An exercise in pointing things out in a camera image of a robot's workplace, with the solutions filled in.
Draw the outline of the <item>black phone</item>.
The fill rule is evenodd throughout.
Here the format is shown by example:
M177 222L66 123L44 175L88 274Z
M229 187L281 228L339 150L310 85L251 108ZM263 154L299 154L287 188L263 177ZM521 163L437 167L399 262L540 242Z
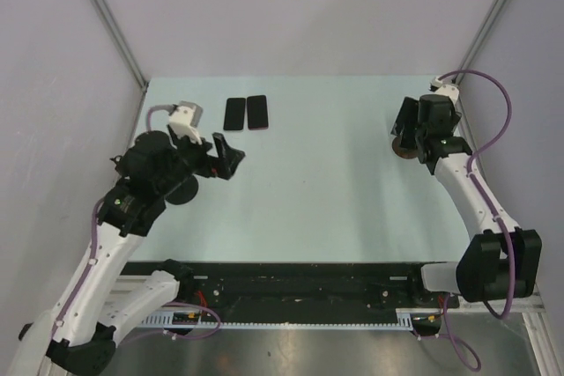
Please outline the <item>black phone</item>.
M416 131L418 127L419 102L405 97L394 121L390 134L399 138L399 146L406 150L416 150Z

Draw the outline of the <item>purple phone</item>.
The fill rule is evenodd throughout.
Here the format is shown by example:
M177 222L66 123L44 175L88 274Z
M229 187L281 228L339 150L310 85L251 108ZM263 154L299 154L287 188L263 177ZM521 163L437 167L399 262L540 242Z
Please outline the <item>purple phone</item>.
M268 102L265 95L247 97L247 122L249 130L269 128Z

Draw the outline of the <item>round wooden phone stand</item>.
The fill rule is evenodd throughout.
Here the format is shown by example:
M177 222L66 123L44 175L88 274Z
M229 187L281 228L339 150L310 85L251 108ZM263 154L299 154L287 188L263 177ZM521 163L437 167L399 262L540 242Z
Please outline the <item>round wooden phone stand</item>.
M393 152L401 159L416 159L419 154L417 150L406 149L400 146L400 138L395 137L391 143Z

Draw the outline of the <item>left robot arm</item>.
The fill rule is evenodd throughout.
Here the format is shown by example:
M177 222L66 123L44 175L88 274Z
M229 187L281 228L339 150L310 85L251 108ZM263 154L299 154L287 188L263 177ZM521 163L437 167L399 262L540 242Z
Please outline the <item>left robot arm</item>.
M25 325L10 375L37 375L44 359L75 375L98 375L117 347L144 318L165 304L193 299L193 274L168 260L116 305L105 305L116 280L168 203L197 194L197 177L230 180L243 151L224 136L197 142L187 135L146 131L113 159L119 179L94 206L91 239L63 295Z

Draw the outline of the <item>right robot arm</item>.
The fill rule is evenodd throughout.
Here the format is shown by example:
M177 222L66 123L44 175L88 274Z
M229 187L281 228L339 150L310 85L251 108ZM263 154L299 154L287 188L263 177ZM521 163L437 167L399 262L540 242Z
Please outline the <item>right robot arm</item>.
M458 262L426 264L406 285L415 306L428 306L438 292L468 302L528 298L534 291L542 241L500 205L471 162L466 140L455 136L460 119L451 98L419 98L415 142L420 163L443 185L464 221L469 245Z

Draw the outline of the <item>silver white phone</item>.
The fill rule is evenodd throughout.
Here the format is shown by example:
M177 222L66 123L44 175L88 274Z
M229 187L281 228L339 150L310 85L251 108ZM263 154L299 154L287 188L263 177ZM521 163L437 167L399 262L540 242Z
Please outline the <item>silver white phone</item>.
M245 98L228 98L224 115L224 131L242 131L246 114Z

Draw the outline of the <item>black stand with ball joint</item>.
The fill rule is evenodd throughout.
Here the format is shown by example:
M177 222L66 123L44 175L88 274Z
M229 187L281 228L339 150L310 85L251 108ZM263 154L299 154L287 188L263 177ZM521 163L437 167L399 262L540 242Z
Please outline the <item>black stand with ball joint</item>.
M123 155L116 155L110 158L110 161L114 164L115 171L120 175L123 175L125 169L122 160L123 160Z

